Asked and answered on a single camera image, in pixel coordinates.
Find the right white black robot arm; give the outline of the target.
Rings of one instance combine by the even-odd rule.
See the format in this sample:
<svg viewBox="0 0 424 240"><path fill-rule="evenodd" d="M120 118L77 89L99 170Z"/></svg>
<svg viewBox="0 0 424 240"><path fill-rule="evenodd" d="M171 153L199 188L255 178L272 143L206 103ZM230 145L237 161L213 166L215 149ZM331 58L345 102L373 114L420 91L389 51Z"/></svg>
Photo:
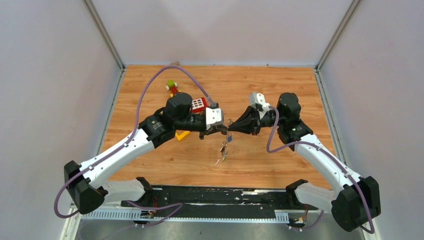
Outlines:
<svg viewBox="0 0 424 240"><path fill-rule="evenodd" d="M292 209L301 205L316 207L332 214L345 231L362 228L369 234L376 232L373 218L381 214L380 188L372 177L363 177L332 154L300 117L301 105L295 93L282 93L276 106L263 94L249 95L250 105L235 122L230 132L257 135L265 127L271 128L266 144L268 153L289 148L306 159L330 184L330 189L315 186L299 179L286 186L286 204Z"/></svg>

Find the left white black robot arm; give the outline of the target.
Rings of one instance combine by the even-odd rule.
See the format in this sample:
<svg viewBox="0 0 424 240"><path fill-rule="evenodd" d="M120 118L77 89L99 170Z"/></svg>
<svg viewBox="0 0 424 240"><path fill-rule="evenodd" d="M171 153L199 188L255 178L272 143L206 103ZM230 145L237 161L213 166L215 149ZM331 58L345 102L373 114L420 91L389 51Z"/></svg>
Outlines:
<svg viewBox="0 0 424 240"><path fill-rule="evenodd" d="M192 101L189 94L177 93L111 148L82 163L73 160L66 163L63 167L65 189L78 212L88 214L104 203L116 201L135 201L142 207L149 206L153 193L140 178L109 181L109 177L135 158L173 139L176 131L198 132L200 139L217 132L226 133L221 108L206 107L201 113L194 113Z"/></svg>

